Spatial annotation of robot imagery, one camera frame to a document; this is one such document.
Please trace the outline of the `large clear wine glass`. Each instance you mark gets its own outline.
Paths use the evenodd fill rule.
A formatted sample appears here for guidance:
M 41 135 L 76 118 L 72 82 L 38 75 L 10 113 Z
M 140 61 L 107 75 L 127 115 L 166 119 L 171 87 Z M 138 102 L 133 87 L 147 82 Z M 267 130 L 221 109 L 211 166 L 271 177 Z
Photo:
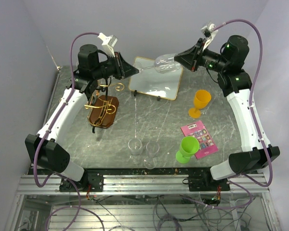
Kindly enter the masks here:
M 172 54 L 164 54 L 159 56 L 154 60 L 152 64 L 145 65 L 140 61 L 134 63 L 134 67 L 139 70 L 139 72 L 143 72 L 144 70 L 152 69 L 160 74 L 165 74 L 169 72 L 177 71 L 181 68 L 181 65 L 174 60 L 175 53 Z

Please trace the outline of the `small clear wine glass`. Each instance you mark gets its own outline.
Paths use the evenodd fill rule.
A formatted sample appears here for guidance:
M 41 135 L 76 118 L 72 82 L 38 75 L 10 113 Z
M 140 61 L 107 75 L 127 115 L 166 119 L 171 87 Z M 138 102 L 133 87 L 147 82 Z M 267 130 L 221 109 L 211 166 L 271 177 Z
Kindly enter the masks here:
M 157 154 L 159 152 L 159 144 L 156 141 L 149 141 L 146 145 L 146 158 L 144 166 L 147 169 L 154 169 L 157 166 Z

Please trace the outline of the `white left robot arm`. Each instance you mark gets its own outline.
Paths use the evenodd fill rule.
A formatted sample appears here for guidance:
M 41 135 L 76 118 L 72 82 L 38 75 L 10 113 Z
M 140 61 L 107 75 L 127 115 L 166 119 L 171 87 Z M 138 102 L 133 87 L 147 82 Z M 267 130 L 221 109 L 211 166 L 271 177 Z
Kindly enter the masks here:
M 139 73 L 118 51 L 103 62 L 99 60 L 99 54 L 105 52 L 95 45 L 86 44 L 80 47 L 78 67 L 76 71 L 72 71 L 71 82 L 57 108 L 37 134 L 29 134 L 25 139 L 34 176 L 37 176 L 38 167 L 48 169 L 71 179 L 71 185 L 77 191 L 85 190 L 89 180 L 84 176 L 84 168 L 73 163 L 70 154 L 60 145 L 64 135 L 80 109 L 98 88 L 98 80 L 109 77 L 123 79 Z

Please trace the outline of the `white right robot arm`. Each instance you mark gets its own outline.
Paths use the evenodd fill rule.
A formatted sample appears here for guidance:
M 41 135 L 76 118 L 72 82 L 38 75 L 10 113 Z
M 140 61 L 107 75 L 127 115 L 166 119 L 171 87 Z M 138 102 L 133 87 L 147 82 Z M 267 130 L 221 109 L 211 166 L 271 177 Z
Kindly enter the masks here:
M 208 50 L 207 43 L 200 38 L 192 48 L 176 54 L 174 60 L 192 72 L 201 66 L 218 74 L 217 83 L 232 108 L 239 129 L 242 151 L 230 154 L 226 161 L 212 166 L 210 174 L 203 178 L 203 186 L 211 191 L 225 178 L 266 167 L 272 172 L 272 161 L 280 155 L 280 149 L 273 146 L 265 134 L 254 102 L 254 84 L 243 69 L 250 51 L 247 39 L 230 36 L 220 53 Z

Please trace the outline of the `clear wine glass front left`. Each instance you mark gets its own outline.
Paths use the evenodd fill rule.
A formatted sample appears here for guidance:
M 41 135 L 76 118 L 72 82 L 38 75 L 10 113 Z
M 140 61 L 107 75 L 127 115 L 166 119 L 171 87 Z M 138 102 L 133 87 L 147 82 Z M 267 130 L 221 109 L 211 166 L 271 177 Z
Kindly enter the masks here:
M 141 160 L 141 154 L 143 152 L 142 141 L 138 138 L 133 138 L 128 142 L 128 149 L 130 151 L 130 159 L 134 164 L 139 164 Z

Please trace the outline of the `gold framed whiteboard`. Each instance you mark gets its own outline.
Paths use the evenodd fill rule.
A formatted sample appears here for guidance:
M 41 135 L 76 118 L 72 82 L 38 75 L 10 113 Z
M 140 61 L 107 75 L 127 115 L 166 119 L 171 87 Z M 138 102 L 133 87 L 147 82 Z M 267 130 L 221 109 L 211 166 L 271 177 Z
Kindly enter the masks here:
M 154 60 L 144 57 L 136 57 L 134 62 L 137 61 L 140 61 L 145 65 L 149 65 L 154 62 Z M 182 74 L 182 66 L 177 71 L 165 74 L 157 73 L 152 69 L 144 70 L 143 72 L 139 72 L 130 78 L 129 90 L 174 101 L 177 98 Z

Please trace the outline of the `orange plastic goblet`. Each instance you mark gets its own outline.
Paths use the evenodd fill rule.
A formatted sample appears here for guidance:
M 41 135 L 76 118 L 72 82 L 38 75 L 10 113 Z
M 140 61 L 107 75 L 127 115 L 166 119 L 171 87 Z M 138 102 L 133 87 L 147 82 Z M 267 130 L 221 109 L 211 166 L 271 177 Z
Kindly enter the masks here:
M 205 108 L 211 101 L 211 94 L 206 90 L 198 90 L 195 93 L 193 100 L 193 108 L 188 110 L 188 114 L 192 118 L 199 118 L 201 116 L 201 109 Z

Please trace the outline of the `green plastic goblet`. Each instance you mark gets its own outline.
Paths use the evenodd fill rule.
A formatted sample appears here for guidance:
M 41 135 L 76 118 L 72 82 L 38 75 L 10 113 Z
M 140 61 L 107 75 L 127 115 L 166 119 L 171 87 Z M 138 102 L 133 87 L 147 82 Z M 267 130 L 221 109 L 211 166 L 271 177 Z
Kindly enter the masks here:
M 186 136 L 182 139 L 179 151 L 176 153 L 176 160 L 181 164 L 186 164 L 190 161 L 190 157 L 194 156 L 200 148 L 199 142 L 195 137 Z

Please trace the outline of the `pink booklet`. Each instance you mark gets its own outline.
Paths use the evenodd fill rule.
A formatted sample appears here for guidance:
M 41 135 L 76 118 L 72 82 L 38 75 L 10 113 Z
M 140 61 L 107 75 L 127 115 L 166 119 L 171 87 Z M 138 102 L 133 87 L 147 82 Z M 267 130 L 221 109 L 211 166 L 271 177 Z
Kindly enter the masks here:
M 199 150 L 195 153 L 197 159 L 204 158 L 218 151 L 218 147 L 201 120 L 181 127 L 184 136 L 192 136 L 199 142 Z

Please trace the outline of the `aluminium rail frame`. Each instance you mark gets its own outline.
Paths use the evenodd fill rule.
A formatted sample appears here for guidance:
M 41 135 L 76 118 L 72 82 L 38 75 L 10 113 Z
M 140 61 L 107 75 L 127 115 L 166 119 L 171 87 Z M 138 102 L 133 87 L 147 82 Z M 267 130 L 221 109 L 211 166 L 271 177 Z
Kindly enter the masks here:
M 21 177 L 8 231 L 279 231 L 263 174 L 214 181 L 207 168 L 92 169 L 86 187 Z

